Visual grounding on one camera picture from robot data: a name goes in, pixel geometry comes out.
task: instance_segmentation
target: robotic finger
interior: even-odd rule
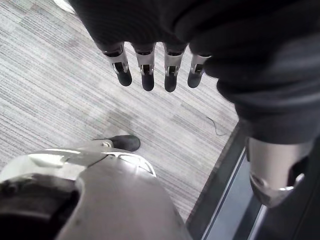
[[[134,44],[132,46],[136,53],[138,66],[141,72],[142,87],[146,91],[151,91],[155,86],[154,68],[155,68],[155,43]]]
[[[129,86],[132,83],[132,77],[124,42],[113,44],[109,46],[108,50],[103,50],[102,52],[111,63],[120,84],[125,87]]]

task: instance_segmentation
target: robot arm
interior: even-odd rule
[[[152,47],[144,46],[164,42],[165,89],[172,92],[189,43],[194,56],[188,85],[198,86],[205,71],[219,79],[219,92],[235,104],[249,137],[251,184],[263,204],[278,204],[303,179],[308,154],[320,133],[318,0],[70,3],[111,59],[122,85],[131,83],[128,62],[123,46],[119,55],[109,54],[110,46],[123,41],[140,46],[134,49],[143,88],[150,91],[154,54]]]

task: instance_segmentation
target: metal frame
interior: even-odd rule
[[[236,126],[187,220],[194,240],[317,240],[320,236],[320,138],[309,155],[304,180],[283,203],[263,206],[251,192],[246,202],[230,201],[237,189],[248,190],[246,137]],[[226,210],[232,218],[226,218]]]

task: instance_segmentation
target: robotic hand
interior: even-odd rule
[[[154,86],[154,46],[165,48],[165,89],[176,87],[187,44],[194,56],[188,85],[205,71],[235,104],[247,134],[252,188],[279,204],[304,178],[320,133],[319,0],[70,0],[120,83],[131,76],[131,42],[142,86]]]
[[[132,81],[124,42],[136,51],[147,91],[155,43],[163,42],[168,92],[189,44],[188,85],[197,87],[204,71],[219,78],[248,136],[251,185],[264,205],[279,204],[304,178],[320,134],[319,0],[70,4],[123,86]],[[190,240],[152,166],[128,152],[139,146],[122,136],[16,158],[0,175],[2,231],[33,239]]]

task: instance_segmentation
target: floor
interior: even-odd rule
[[[164,89],[164,51],[156,46],[152,92],[122,87],[79,19],[49,0],[0,2],[0,168],[32,151],[96,137],[135,134],[182,218],[190,214],[238,118],[204,76],[187,85],[184,54],[176,91]]]

